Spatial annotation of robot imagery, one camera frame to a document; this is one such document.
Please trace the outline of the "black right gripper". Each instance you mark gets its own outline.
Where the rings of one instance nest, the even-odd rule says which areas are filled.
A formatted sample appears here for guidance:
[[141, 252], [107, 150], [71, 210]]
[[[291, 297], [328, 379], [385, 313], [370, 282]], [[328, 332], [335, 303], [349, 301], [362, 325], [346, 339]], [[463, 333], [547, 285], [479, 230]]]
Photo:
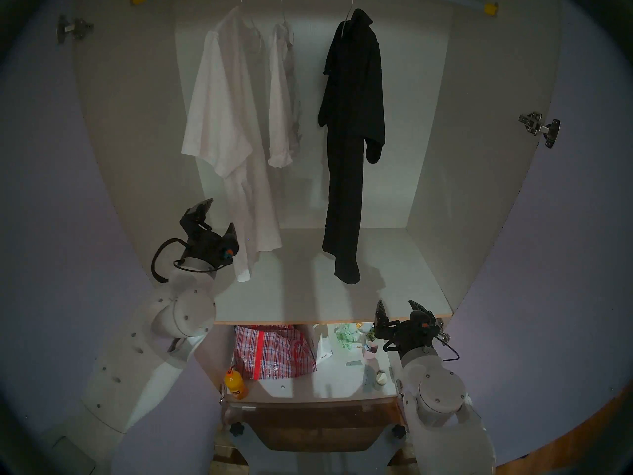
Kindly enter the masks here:
[[432, 340], [441, 334], [434, 323], [434, 314], [423, 305], [408, 300], [411, 307], [409, 320], [390, 321], [382, 300], [377, 302], [374, 317], [375, 337], [384, 340], [384, 352], [408, 353], [417, 348], [431, 347]]

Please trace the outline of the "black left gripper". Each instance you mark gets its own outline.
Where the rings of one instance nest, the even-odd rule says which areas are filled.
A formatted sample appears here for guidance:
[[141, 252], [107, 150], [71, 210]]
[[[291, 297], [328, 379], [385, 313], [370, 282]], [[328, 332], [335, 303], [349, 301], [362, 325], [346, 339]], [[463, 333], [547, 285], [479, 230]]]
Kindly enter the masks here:
[[183, 263], [197, 259], [208, 264], [209, 270], [219, 270], [233, 264], [239, 252], [239, 243], [234, 223], [230, 223], [225, 234], [220, 235], [206, 223], [206, 215], [213, 198], [189, 208], [181, 217], [181, 227], [185, 232], [193, 232], [187, 238], [187, 248], [183, 252]]

